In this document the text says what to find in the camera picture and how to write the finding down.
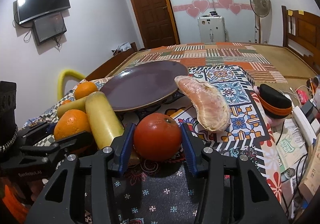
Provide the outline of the yellow foam tube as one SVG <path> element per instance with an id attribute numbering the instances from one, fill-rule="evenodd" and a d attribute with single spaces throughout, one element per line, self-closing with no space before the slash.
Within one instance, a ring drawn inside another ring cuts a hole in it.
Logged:
<path id="1" fill-rule="evenodd" d="M 63 91 L 63 82 L 65 80 L 66 76 L 72 76 L 78 80 L 85 79 L 85 75 L 82 73 L 79 73 L 72 69 L 64 69 L 60 72 L 57 80 L 57 99 L 60 100 L 64 97 L 64 91 Z"/>

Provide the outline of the brown wooden door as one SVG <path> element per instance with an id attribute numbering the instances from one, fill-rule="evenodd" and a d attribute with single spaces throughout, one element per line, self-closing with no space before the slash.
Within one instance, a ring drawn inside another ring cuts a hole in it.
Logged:
<path id="1" fill-rule="evenodd" d="M 176 44 L 166 0 L 131 0 L 144 48 Z"/>

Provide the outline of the white appliance box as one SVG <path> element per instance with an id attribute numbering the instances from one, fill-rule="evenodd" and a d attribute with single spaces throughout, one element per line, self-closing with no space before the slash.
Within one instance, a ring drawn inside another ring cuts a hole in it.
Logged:
<path id="1" fill-rule="evenodd" d="M 225 21 L 222 16 L 202 16 L 197 21 L 202 42 L 216 43 L 226 41 Z"/>

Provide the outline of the black orange glasses case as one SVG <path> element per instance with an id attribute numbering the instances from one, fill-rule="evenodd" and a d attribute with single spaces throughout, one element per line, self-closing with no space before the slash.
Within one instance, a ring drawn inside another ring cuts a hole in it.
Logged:
<path id="1" fill-rule="evenodd" d="M 292 101 L 266 84 L 258 87 L 258 97 L 267 116 L 282 119 L 292 112 Z"/>

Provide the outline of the small black wall monitor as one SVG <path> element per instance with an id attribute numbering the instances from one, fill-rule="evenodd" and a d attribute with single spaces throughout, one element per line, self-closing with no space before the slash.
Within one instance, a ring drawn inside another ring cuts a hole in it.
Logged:
<path id="1" fill-rule="evenodd" d="M 35 19 L 32 30 L 37 45 L 41 45 L 48 40 L 57 40 L 57 37 L 67 32 L 64 18 L 60 12 Z"/>

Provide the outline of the red tomato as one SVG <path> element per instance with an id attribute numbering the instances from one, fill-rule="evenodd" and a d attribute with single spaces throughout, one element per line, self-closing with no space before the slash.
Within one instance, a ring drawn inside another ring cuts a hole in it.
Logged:
<path id="1" fill-rule="evenodd" d="M 172 158 L 180 149 L 182 133 L 170 116 L 152 113 L 136 126 L 133 145 L 136 152 L 146 160 L 157 162 Z"/>

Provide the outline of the peeled pomelo segment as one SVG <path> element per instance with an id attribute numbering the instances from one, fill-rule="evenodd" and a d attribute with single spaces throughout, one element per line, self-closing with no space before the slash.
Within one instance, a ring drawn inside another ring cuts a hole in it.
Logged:
<path id="1" fill-rule="evenodd" d="M 231 110 L 215 86 L 191 76 L 176 76 L 175 83 L 193 104 L 197 120 L 205 130 L 222 132 L 227 129 L 231 121 Z"/>

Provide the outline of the dark purple round plate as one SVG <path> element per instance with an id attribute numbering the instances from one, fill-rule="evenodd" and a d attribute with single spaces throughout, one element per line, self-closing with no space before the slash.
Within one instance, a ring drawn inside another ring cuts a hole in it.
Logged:
<path id="1" fill-rule="evenodd" d="M 175 77 L 187 76 L 183 64 L 156 61 L 123 70 L 100 89 L 115 112 L 129 112 L 145 108 L 169 97 L 177 91 Z"/>

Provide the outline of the patterned patchwork tablecloth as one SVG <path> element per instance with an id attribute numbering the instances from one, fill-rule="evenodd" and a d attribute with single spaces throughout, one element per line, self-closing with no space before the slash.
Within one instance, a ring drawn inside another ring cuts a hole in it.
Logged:
<path id="1" fill-rule="evenodd" d="M 54 163 L 26 223 L 287 223 L 257 95 L 237 66 L 125 69 L 58 108 L 55 138 L 90 130 L 92 155 Z"/>

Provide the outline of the long yellow-green fruit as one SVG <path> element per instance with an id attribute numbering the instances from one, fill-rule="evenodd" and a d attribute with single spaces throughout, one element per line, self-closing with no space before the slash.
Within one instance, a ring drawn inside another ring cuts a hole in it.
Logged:
<path id="1" fill-rule="evenodd" d="M 87 96 L 86 113 L 98 149 L 109 147 L 115 137 L 122 136 L 124 127 L 104 93 L 96 91 Z"/>

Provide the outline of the large orange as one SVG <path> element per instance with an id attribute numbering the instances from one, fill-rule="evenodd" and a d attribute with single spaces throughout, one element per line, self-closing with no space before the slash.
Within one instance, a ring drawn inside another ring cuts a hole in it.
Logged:
<path id="1" fill-rule="evenodd" d="M 76 87 L 74 91 L 74 98 L 79 100 L 96 91 L 98 91 L 98 88 L 93 82 L 83 82 Z"/>
<path id="2" fill-rule="evenodd" d="M 80 132 L 91 133 L 87 114 L 82 110 L 71 109 L 65 112 L 54 128 L 54 138 L 59 141 Z"/>

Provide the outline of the wooden bed headboard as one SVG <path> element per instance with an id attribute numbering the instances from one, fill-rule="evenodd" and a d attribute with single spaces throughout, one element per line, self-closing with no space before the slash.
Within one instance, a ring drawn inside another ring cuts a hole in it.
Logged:
<path id="1" fill-rule="evenodd" d="M 319 74 L 319 16 L 303 10 L 281 7 L 283 46 Z"/>

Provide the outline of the wall-mounted black television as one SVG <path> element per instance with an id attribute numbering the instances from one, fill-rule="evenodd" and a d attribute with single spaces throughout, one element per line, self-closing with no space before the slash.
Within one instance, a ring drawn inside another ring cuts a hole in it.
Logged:
<path id="1" fill-rule="evenodd" d="M 71 7 L 69 0 L 16 0 L 16 2 L 19 24 Z"/>

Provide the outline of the wooden bed footboard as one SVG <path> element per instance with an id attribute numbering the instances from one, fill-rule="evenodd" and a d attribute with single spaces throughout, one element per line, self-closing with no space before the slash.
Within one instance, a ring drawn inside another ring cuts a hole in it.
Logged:
<path id="1" fill-rule="evenodd" d="M 103 63 L 100 67 L 95 69 L 92 73 L 90 73 L 85 80 L 92 81 L 97 80 L 99 78 L 105 78 L 109 73 L 114 71 L 119 65 L 123 63 L 128 57 L 138 51 L 136 43 L 132 42 L 131 48 L 127 51 L 119 52 L 116 55 L 112 56 L 109 60 Z"/>

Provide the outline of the standing electric fan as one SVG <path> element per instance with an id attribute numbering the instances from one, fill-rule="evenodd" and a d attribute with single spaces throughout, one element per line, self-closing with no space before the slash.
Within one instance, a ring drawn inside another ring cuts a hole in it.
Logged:
<path id="1" fill-rule="evenodd" d="M 251 9 L 254 12 L 255 32 L 258 34 L 257 43 L 261 44 L 261 19 L 265 18 L 271 12 L 270 0 L 249 0 Z"/>

